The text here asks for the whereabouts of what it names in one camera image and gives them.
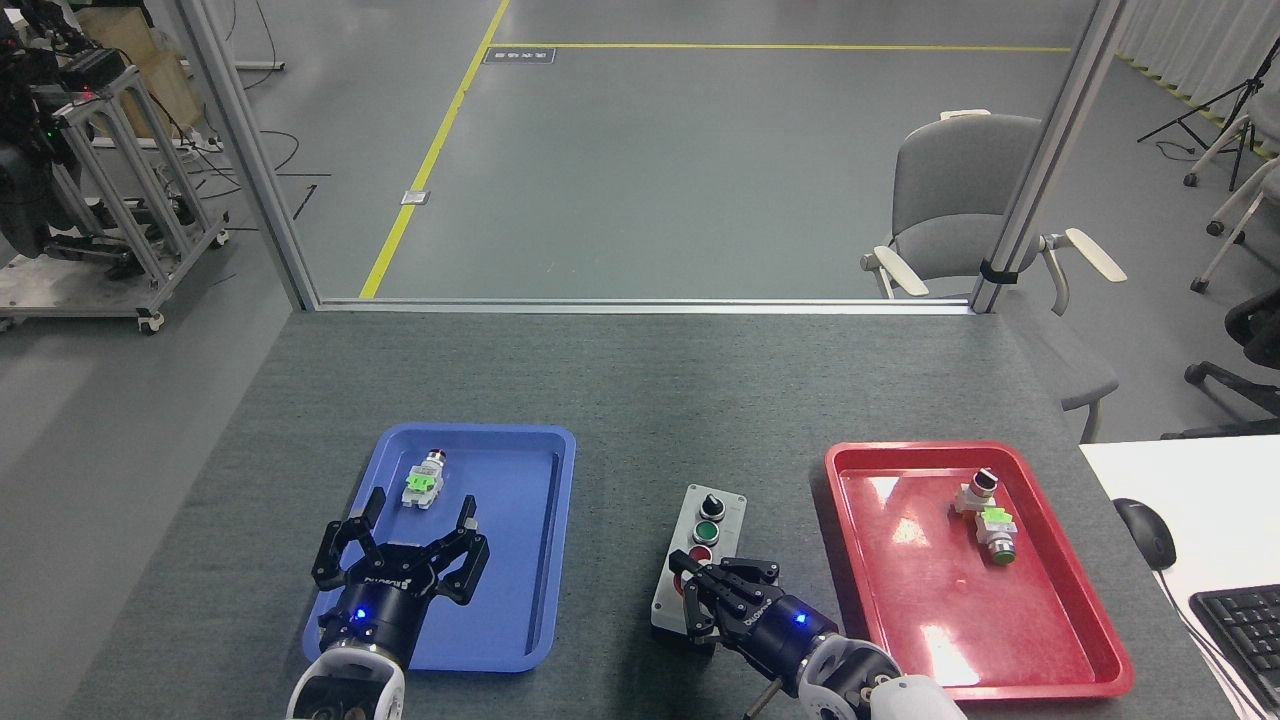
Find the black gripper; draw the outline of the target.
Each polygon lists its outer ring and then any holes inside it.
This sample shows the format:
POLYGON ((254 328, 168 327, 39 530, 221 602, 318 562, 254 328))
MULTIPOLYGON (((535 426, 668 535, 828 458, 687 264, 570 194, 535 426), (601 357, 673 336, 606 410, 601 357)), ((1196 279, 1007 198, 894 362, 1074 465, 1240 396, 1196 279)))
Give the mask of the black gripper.
POLYGON ((361 644, 407 667, 431 600, 443 596, 468 605, 490 550, 477 530, 474 496, 463 498, 454 529, 426 547, 379 546, 372 530, 385 502, 385 491, 374 487, 361 514, 326 525, 312 579, 320 591, 339 589, 340 594, 317 616, 317 650, 361 644), (340 559, 352 541, 365 556, 344 570, 340 559))
POLYGON ((673 550, 667 569, 678 587, 681 629, 673 638, 690 650, 736 650, 767 679, 782 680, 783 692, 797 689, 815 638, 838 633, 835 620, 785 594, 773 561, 728 556, 703 562, 690 551, 673 550), (748 612, 748 602, 763 603, 748 612))

